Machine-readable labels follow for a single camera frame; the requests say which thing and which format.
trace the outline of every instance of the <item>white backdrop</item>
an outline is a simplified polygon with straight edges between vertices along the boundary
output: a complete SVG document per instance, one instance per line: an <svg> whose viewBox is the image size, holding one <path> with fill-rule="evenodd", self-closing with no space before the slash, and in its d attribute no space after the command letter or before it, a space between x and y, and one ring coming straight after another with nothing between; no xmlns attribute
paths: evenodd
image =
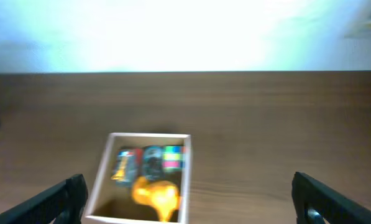
<svg viewBox="0 0 371 224"><path fill-rule="evenodd" d="M364 2L0 1L0 73L371 70Z"/></svg>

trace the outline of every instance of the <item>toy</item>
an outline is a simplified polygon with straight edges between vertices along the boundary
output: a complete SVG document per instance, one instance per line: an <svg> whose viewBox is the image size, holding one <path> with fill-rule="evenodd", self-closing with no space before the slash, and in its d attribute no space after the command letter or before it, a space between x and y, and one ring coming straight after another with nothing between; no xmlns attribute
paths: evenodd
<svg viewBox="0 0 371 224"><path fill-rule="evenodd" d="M147 146L144 150L142 175L148 180L158 180L164 177L162 168L163 149L160 146Z"/></svg>
<svg viewBox="0 0 371 224"><path fill-rule="evenodd" d="M180 171L183 167L183 146L165 146L163 148L163 169L166 173Z"/></svg>
<svg viewBox="0 0 371 224"><path fill-rule="evenodd" d="M154 208L161 222L168 222L181 202L175 184L166 180L149 183L145 177L139 177L134 182L132 198L136 203Z"/></svg>
<svg viewBox="0 0 371 224"><path fill-rule="evenodd" d="M117 154L117 162L112 180L123 187L131 187L139 174L141 149L122 149Z"/></svg>

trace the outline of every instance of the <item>light blue wall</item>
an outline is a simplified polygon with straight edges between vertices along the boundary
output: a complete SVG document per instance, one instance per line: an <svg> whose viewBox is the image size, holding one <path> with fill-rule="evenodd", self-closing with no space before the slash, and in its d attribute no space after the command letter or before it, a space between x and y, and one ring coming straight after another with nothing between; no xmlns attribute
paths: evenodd
<svg viewBox="0 0 371 224"><path fill-rule="evenodd" d="M0 0L0 73L371 70L363 2Z"/></svg>

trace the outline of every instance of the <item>orange object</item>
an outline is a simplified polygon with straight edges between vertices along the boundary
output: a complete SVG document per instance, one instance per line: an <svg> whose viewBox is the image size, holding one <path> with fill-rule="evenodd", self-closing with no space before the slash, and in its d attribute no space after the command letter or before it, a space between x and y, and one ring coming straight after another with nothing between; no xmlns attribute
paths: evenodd
<svg viewBox="0 0 371 224"><path fill-rule="evenodd" d="M145 177L139 177L134 183L132 198L136 203L154 208L161 222L170 220L181 201L175 184L166 180L149 183Z"/></svg>

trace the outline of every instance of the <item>open box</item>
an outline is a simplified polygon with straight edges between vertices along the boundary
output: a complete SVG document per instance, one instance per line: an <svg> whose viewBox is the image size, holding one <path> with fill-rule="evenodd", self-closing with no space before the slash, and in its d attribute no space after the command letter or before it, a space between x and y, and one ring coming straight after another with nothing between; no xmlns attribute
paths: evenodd
<svg viewBox="0 0 371 224"><path fill-rule="evenodd" d="M155 209L136 204L131 190L118 187L111 180L116 155L122 146L182 145L183 170L172 177L180 190L180 209L173 213L170 223L188 223L188 200L191 171L191 136L189 134L111 133L99 164L97 178L85 211L86 218L106 223L160 223Z"/></svg>

